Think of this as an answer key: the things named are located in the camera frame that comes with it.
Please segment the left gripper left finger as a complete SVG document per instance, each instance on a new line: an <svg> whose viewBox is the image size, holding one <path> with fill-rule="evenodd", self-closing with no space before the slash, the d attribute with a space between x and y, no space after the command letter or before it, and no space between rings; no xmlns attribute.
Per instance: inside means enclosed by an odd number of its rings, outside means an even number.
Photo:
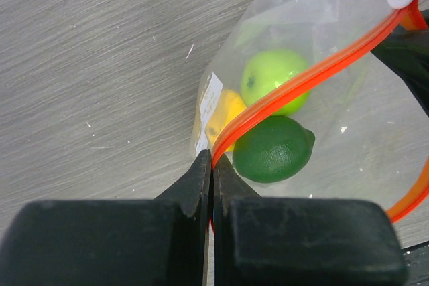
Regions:
<svg viewBox="0 0 429 286"><path fill-rule="evenodd" d="M2 285L206 285L211 155L152 200L37 200L1 242Z"/></svg>

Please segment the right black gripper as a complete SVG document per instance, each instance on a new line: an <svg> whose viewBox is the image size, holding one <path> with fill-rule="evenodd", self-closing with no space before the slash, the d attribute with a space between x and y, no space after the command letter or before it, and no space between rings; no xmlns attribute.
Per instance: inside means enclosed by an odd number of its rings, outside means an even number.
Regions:
<svg viewBox="0 0 429 286"><path fill-rule="evenodd" d="M399 76L424 112L428 112L428 29L394 32L371 53Z"/></svg>

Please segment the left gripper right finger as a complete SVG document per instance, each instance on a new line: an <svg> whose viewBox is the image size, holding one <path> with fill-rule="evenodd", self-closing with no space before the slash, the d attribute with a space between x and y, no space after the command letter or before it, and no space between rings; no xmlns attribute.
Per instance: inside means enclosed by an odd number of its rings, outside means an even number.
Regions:
<svg viewBox="0 0 429 286"><path fill-rule="evenodd" d="M403 285L408 269L376 203L262 197L227 157L212 171L216 285Z"/></svg>

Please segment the dark green avocado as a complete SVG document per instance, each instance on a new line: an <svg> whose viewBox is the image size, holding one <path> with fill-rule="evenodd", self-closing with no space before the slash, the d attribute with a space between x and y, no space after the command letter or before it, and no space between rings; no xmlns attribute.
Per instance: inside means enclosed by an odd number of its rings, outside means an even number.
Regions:
<svg viewBox="0 0 429 286"><path fill-rule="evenodd" d="M286 180L309 162L316 137L300 123L285 116L271 116L235 142L233 166L254 182Z"/></svg>

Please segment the clear zip top bag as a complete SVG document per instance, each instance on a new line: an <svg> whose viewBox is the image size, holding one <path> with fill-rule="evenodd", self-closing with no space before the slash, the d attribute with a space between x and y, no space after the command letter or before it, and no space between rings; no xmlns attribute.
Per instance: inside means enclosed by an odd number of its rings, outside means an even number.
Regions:
<svg viewBox="0 0 429 286"><path fill-rule="evenodd" d="M236 174L264 196L351 198L379 204L392 222L428 197L428 115L372 53L397 27L428 29L422 0L253 0L200 81L190 152L207 90L241 96L246 63L292 50L308 69L236 116L211 149L233 165L235 142L271 116L294 119L316 137L306 166L269 184Z"/></svg>

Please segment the yellow pear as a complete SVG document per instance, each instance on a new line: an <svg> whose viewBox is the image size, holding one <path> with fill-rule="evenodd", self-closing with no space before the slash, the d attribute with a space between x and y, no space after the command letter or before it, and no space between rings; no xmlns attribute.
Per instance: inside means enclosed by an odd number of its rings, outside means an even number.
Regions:
<svg viewBox="0 0 429 286"><path fill-rule="evenodd" d="M207 90L200 103L195 155L211 149L222 130L246 108L241 96L233 90Z"/></svg>

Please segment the green apple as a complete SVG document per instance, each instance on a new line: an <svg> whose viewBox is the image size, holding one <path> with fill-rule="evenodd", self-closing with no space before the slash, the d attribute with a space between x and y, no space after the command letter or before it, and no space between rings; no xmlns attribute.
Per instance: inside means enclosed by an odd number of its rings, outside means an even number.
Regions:
<svg viewBox="0 0 429 286"><path fill-rule="evenodd" d="M287 49L262 51L245 65L241 97L248 106L308 69L308 62Z"/></svg>

